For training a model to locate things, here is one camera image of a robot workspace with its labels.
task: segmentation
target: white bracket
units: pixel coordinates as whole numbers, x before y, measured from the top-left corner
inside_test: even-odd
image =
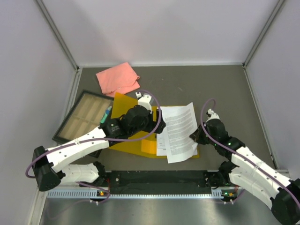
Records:
[[[248,147],[241,147],[236,150],[237,153],[245,156],[246,158],[250,159],[252,162],[254,162],[257,167],[254,167],[251,165],[248,161],[242,159],[240,156],[236,154],[232,154],[232,163],[236,164],[240,168],[242,168],[245,173],[248,174],[248,176],[251,178],[252,181],[255,181],[255,183],[259,184],[259,186],[262,188],[262,190],[267,190],[270,197],[275,198],[276,195],[279,193],[278,188],[280,186],[274,182],[272,179],[264,175],[261,171],[258,170],[258,167],[273,176],[276,180],[278,180],[280,183],[282,183],[285,187],[290,184],[290,178],[281,175],[271,167],[269,167],[265,162],[260,160],[257,156],[255,156]]]
[[[263,188],[261,184],[254,180],[250,174],[240,167],[236,167],[229,174],[230,182],[239,185],[244,188],[263,203],[265,203],[269,209],[272,208],[272,201],[270,200],[270,194],[267,189]]]
[[[98,177],[98,169],[92,163],[87,165],[70,164],[61,170],[66,176],[61,179],[60,184],[75,182],[94,182]]]
[[[27,225],[35,225],[39,224],[43,210],[44,210],[44,205],[45,201],[47,198],[48,192],[40,192],[37,188],[36,194],[33,200],[33,204],[29,213],[29,220],[27,222]]]
[[[137,104],[145,107],[147,110],[150,111],[150,113],[152,113],[152,106],[151,106],[152,101],[153,100],[151,95],[144,94],[141,98],[137,100]]]
[[[70,163],[74,162],[79,158],[82,158],[94,151],[108,148],[109,147],[108,141],[94,141],[94,142],[91,141],[86,143],[80,143],[81,141],[85,141],[88,139],[103,138],[103,137],[105,137],[104,131],[96,127],[89,133],[66,143],[66,144],[75,143],[76,145],[55,151],[47,155],[48,162],[53,163],[52,169],[57,173],[61,171],[64,167],[66,167],[67,165],[69,165]]]
[[[209,109],[207,111],[207,114],[210,115],[210,117],[206,120],[206,122],[212,119],[218,119],[218,120],[220,119],[219,115],[216,114],[212,109]]]
[[[136,92],[135,95],[138,99],[142,97],[142,94],[140,92]]]

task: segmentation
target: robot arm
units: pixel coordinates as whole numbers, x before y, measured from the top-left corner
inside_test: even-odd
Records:
[[[39,190],[47,191],[59,184],[78,181],[92,183],[95,186],[101,185],[106,173],[99,162],[88,165],[70,165],[70,163],[94,151],[120,143],[139,131],[152,131],[158,123],[158,119],[153,121],[152,97],[148,94],[142,96],[140,93],[137,96],[139,98],[138,105],[129,109],[126,115],[115,119],[106,119],[105,123],[100,124],[89,133],[61,146],[46,150],[43,146],[36,148],[33,160],[47,151],[56,149],[32,166]],[[160,134],[165,126],[165,122],[161,119],[155,133]]]
[[[224,185],[232,183],[238,185],[265,203],[276,219],[282,224],[295,224],[300,220],[300,209],[291,195],[274,182],[264,172],[279,181],[300,201],[300,179],[295,181],[283,176],[260,160],[239,139],[231,137],[225,130],[219,116],[211,109],[207,111],[208,119],[204,127],[208,134],[222,145],[232,149],[255,163],[253,166],[237,154],[213,142],[203,131],[202,126],[190,136],[199,144],[212,144],[217,152],[229,161],[223,162],[219,168],[219,178]]]

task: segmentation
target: white paper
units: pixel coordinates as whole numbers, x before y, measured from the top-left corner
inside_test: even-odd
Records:
[[[197,143],[189,136],[197,129],[197,122],[193,103],[187,106],[177,106],[176,111],[170,111],[171,109],[166,112],[162,111],[167,126],[162,133],[164,141],[159,137],[158,146],[163,147],[163,142],[165,142],[168,163],[175,163],[193,156]]]
[[[182,109],[184,107],[185,106],[162,106],[162,107],[160,107],[162,114],[163,114],[163,119],[165,120],[166,117],[169,117],[169,114],[172,114],[173,112],[177,111],[178,109]],[[156,155],[157,156],[166,156],[167,155],[167,151],[165,148],[165,133],[166,132],[167,132],[167,130],[164,129],[161,134],[157,134],[157,137],[156,137],[156,140],[157,140]],[[196,156],[198,154],[197,146],[198,146],[197,143],[195,143],[193,145],[193,148],[194,148],[193,156]]]

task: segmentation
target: white panel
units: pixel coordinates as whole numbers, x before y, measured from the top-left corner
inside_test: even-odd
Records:
[[[289,0],[248,66],[280,168],[300,177],[300,1]]]
[[[74,70],[32,0],[0,1],[0,223],[23,225],[36,181],[25,169],[50,147]]]
[[[63,184],[76,185],[75,182],[94,182],[98,177],[98,169],[92,163],[87,165],[69,164],[61,170],[66,176],[61,179],[60,186]]]
[[[235,64],[278,0],[44,0],[77,64]]]

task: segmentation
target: yellow folder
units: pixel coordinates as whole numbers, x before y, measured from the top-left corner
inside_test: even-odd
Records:
[[[121,115],[124,115],[127,113],[127,111],[137,105],[137,99],[134,99],[132,97],[128,97],[126,95],[116,93],[113,101],[113,107],[112,107],[112,116],[111,118],[118,118]],[[153,119],[156,119],[156,109],[157,106],[152,107],[153,111]],[[135,139],[139,137],[146,136],[147,132],[139,132],[129,139]],[[116,145],[113,145],[112,147],[109,147],[110,149],[123,151],[139,156],[145,156],[148,158],[166,158],[166,156],[157,156],[156,155],[156,135],[152,134],[149,137],[142,139],[140,141],[136,142],[121,142]],[[193,156],[192,158],[199,158],[199,149],[197,149],[198,154]]]

